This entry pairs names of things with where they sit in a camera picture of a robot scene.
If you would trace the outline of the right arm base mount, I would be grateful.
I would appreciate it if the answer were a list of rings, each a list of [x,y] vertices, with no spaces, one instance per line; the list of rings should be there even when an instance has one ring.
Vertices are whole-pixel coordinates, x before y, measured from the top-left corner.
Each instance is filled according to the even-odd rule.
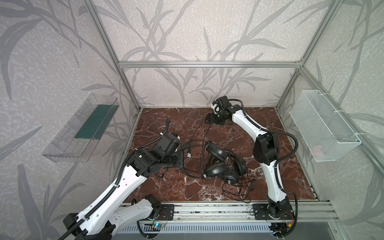
[[[292,207],[286,210],[279,210],[277,213],[273,212],[273,208],[269,204],[253,204],[251,214],[256,220],[294,220],[295,214]]]

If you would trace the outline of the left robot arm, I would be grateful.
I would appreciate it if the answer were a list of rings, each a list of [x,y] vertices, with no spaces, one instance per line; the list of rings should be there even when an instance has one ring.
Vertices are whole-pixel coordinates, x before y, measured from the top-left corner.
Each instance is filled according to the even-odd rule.
[[[73,235],[77,240],[110,240],[123,228],[138,221],[155,218],[161,203],[154,196],[147,196],[124,209],[118,208],[141,184],[161,169],[180,169],[184,154],[178,149],[181,140],[176,133],[169,133],[168,117],[164,133],[152,141],[148,149],[143,145],[134,149],[124,160],[117,178],[87,208],[68,214],[63,223],[67,231],[61,240]]]

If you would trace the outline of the black headphones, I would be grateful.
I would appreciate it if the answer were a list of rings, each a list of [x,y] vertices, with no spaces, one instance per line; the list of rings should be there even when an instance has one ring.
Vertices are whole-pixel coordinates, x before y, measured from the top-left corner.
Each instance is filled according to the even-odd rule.
[[[247,163],[233,152],[229,153],[231,167],[227,174],[221,177],[223,195],[233,201],[249,204],[252,200],[250,193],[255,189],[255,177],[248,173]]]
[[[207,174],[205,173],[206,170],[208,170],[209,168],[213,167],[213,166],[217,166],[218,164],[222,164],[224,165],[225,162],[224,161],[220,161],[218,158],[214,157],[212,154],[209,154],[209,158],[208,158],[208,164],[210,165],[207,165],[206,168],[204,169],[203,166],[204,166],[204,156],[205,156],[205,150],[206,150],[206,145],[208,144],[208,142],[205,141],[205,137],[206,135],[208,134],[208,131],[209,129],[211,128],[211,125],[209,125],[208,127],[208,130],[207,132],[204,134],[204,137],[203,139],[194,139],[194,136],[196,135],[197,131],[200,129],[202,123],[206,122],[207,121],[207,117],[204,117],[204,119],[201,121],[201,123],[199,124],[199,126],[197,127],[197,129],[194,131],[194,134],[192,135],[191,139],[189,141],[187,141],[183,146],[182,146],[182,151],[185,151],[187,150],[188,153],[191,152],[191,149],[192,148],[195,148],[195,147],[201,147],[202,148],[202,152],[201,152],[201,169],[200,169],[200,172],[195,172],[193,170],[189,170],[185,167],[182,167],[180,168],[180,171],[187,177],[189,178],[193,178],[193,179],[209,179],[210,177],[207,177]],[[201,142],[201,146],[200,145],[197,145],[197,146],[192,146],[191,143],[192,142]]]

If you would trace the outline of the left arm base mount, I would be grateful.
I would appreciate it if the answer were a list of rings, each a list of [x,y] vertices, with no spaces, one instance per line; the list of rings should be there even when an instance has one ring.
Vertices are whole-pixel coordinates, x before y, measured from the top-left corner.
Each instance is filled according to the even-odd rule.
[[[175,205],[165,204],[155,207],[148,217],[149,220],[172,221],[175,213]]]

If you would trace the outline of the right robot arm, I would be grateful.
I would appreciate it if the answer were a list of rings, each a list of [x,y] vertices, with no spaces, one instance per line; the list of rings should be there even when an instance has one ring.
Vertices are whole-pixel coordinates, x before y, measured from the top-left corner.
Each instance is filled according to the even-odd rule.
[[[264,128],[247,114],[241,100],[235,99],[239,105],[231,104],[232,101],[226,96],[213,101],[211,105],[213,112],[207,114],[207,123],[224,125],[226,121],[231,120],[251,136],[255,142],[253,156],[263,169],[268,187],[269,215],[273,219],[279,219],[292,209],[288,192],[283,187],[279,164],[296,153],[298,140],[290,133]],[[278,135],[288,136],[295,143],[293,150],[281,158]]]

